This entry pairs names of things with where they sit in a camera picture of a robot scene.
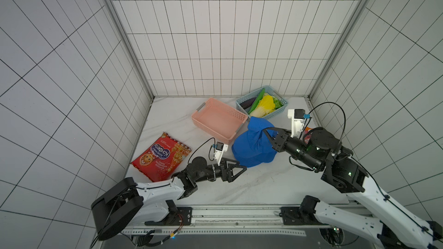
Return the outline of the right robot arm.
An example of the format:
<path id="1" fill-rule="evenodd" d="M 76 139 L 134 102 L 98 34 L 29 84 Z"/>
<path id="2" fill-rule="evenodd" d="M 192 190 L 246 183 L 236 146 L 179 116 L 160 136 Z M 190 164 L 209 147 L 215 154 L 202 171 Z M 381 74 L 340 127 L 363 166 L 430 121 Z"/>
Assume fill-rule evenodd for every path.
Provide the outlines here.
<path id="1" fill-rule="evenodd" d="M 305 224 L 336 226 L 385 249 L 433 249 L 442 242 L 443 228 L 436 221 L 414 215 L 385 192 L 341 141 L 322 127 L 310 131 L 309 142 L 290 131 L 264 129 L 272 148 L 303 163 L 302 169 L 320 172 L 321 180 L 363 205 L 372 216 L 361 216 L 306 196 L 298 209 Z"/>

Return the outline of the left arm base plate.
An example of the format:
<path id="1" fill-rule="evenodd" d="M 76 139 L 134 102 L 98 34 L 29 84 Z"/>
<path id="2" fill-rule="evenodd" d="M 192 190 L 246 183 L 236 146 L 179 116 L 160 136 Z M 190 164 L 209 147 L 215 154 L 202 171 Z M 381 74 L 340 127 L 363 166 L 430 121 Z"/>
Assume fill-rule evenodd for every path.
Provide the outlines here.
<path id="1" fill-rule="evenodd" d="M 192 207 L 178 207 L 177 210 L 169 212 L 163 220 L 159 222 L 153 222 L 151 223 L 151 225 L 188 226 L 191 224 L 192 214 L 193 214 Z"/>

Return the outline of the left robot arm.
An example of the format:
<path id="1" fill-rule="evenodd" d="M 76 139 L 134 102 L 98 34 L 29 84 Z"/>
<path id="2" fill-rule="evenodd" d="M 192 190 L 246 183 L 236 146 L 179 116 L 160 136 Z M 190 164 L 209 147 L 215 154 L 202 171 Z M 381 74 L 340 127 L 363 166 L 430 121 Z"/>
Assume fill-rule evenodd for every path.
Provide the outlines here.
<path id="1" fill-rule="evenodd" d="M 132 177 L 124 178 L 91 204 L 97 240 L 110 239 L 129 225 L 175 216 L 174 201 L 191 196 L 198 182 L 220 178 L 231 183 L 246 170 L 235 160 L 222 158 L 220 163 L 209 165 L 206 159 L 197 157 L 166 181 L 136 183 Z"/>

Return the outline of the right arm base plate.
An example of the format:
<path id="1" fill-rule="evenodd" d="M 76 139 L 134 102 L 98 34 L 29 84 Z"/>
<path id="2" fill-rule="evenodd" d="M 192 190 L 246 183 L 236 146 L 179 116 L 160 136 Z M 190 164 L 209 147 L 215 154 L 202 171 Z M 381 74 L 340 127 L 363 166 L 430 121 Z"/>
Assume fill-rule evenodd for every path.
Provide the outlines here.
<path id="1" fill-rule="evenodd" d="M 310 225 L 310 222 L 301 216 L 299 207 L 281 207 L 279 217 L 282 218 L 284 225 Z"/>

